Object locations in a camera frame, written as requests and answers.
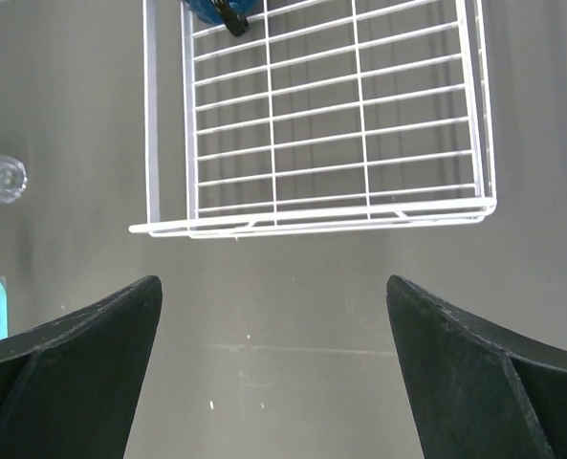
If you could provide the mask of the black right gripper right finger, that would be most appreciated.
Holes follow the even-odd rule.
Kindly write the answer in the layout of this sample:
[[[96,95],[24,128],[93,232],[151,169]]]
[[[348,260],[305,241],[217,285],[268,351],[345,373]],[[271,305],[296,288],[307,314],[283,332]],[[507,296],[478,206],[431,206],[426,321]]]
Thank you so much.
[[[386,305],[426,458],[567,458],[567,351],[392,275]]]

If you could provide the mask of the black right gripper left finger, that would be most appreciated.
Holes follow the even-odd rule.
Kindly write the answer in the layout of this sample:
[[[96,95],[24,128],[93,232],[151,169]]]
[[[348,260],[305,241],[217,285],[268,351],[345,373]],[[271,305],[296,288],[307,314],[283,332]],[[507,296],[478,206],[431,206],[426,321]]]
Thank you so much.
[[[0,458],[124,456],[163,287],[145,276],[0,340]]]

